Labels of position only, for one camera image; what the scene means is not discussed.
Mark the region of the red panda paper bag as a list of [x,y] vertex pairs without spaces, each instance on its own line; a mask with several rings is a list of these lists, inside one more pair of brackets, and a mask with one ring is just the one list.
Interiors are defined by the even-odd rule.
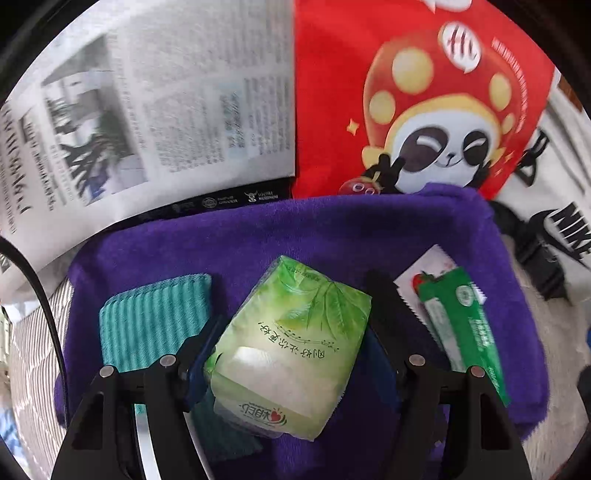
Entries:
[[438,183],[493,198],[534,134],[554,73],[486,1],[297,2],[294,195]]

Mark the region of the purple towel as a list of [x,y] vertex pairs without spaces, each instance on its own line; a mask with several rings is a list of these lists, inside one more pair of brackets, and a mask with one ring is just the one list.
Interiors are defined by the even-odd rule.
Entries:
[[[489,204],[472,189],[431,185],[414,195],[287,200],[156,220],[94,236],[74,258],[64,357],[75,412],[103,365],[98,318],[115,294],[208,273],[214,315],[231,316],[280,255],[362,290],[370,270],[396,279],[433,245],[487,296],[511,403],[525,440],[547,415],[549,379],[533,316]],[[314,443],[283,436],[263,452],[214,464],[215,479],[378,479],[396,428],[394,393],[377,345],[363,342],[344,399]]]

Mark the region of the striped quilted mattress cover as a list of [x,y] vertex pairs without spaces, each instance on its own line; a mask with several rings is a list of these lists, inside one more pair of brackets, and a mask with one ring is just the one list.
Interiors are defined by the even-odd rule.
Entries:
[[65,435],[54,407],[58,363],[36,301],[6,307],[12,322],[9,375],[12,407],[31,477],[48,479]]

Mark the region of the folded newspaper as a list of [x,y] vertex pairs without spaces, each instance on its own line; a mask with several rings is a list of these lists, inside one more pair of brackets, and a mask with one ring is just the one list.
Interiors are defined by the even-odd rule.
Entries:
[[110,225],[294,175],[290,1],[46,1],[1,50],[1,234],[43,287]]

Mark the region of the white Nike waist bag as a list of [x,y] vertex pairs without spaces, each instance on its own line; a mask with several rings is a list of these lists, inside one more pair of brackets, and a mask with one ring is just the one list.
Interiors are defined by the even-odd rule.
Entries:
[[496,200],[557,258],[565,294],[590,299],[590,118],[557,86]]

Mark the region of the green tissue pack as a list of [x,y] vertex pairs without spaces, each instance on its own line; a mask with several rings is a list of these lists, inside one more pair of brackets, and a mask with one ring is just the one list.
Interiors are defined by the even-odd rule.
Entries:
[[276,258],[205,362],[214,412],[259,436],[317,439],[348,385],[371,303],[297,260]]

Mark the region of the teal striped cloth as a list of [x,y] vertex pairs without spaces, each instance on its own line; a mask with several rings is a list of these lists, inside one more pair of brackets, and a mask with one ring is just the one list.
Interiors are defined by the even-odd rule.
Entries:
[[99,311],[103,363],[121,373],[147,368],[197,335],[211,313],[208,274],[166,279],[114,295]]

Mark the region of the green snack packet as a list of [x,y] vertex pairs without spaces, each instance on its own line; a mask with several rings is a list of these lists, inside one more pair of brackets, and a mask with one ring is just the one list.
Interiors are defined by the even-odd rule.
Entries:
[[509,405],[511,398],[484,301],[466,270],[457,267],[440,277],[423,274],[416,291],[452,369],[465,372],[472,366],[481,367],[503,403]]

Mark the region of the small white fruit sachet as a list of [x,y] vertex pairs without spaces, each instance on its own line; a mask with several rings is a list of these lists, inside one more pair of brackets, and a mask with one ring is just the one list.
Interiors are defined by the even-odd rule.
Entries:
[[394,286],[397,287],[398,294],[405,305],[411,310],[415,318],[427,328],[441,350],[444,350],[443,344],[430,323],[429,316],[422,306],[416,288],[423,274],[440,277],[457,267],[455,261],[439,245],[434,245],[394,280]]

